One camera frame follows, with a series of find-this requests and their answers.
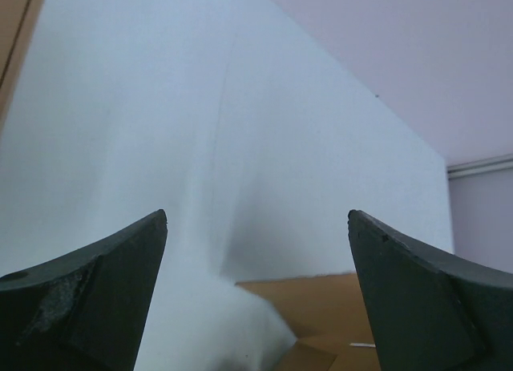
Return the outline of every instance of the silver strip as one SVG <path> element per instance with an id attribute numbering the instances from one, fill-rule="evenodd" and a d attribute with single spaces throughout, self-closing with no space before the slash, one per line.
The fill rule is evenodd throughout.
<path id="1" fill-rule="evenodd" d="M 513 154 L 474 161 L 473 163 L 453 165 L 447 168 L 449 180 L 461 179 L 483 173 L 504 171 L 513 168 Z"/>

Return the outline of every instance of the cardboard box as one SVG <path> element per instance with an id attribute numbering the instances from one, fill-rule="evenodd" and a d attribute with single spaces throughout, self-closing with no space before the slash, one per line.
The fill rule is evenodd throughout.
<path id="1" fill-rule="evenodd" d="M 0 0 L 0 132 L 43 0 Z"/>
<path id="2" fill-rule="evenodd" d="M 276 371 L 379 371 L 362 291 L 354 273 L 240 287 L 270 301 L 296 334 Z"/>

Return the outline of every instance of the black object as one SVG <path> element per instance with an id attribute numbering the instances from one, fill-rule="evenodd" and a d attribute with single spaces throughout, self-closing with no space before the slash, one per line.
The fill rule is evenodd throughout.
<path id="1" fill-rule="evenodd" d="M 513 370 L 513 274 L 349 213 L 382 371 Z"/>
<path id="2" fill-rule="evenodd" d="M 132 371 L 164 254 L 157 211 L 106 239 L 0 278 L 0 369 Z"/>

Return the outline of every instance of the brown object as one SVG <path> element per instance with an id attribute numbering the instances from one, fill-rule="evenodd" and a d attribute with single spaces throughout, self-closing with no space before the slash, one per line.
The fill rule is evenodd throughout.
<path id="1" fill-rule="evenodd" d="M 276 371 L 379 371 L 376 349 L 351 346 L 374 343 L 356 274 L 238 285 L 273 303 L 296 334 Z"/>
<path id="2" fill-rule="evenodd" d="M 43 0 L 0 0 L 0 132 Z"/>

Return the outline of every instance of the gray wall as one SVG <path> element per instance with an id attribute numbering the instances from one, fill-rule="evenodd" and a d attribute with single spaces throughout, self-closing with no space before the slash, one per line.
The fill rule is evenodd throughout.
<path id="1" fill-rule="evenodd" d="M 450 181 L 457 255 L 513 272 L 513 170 Z"/>

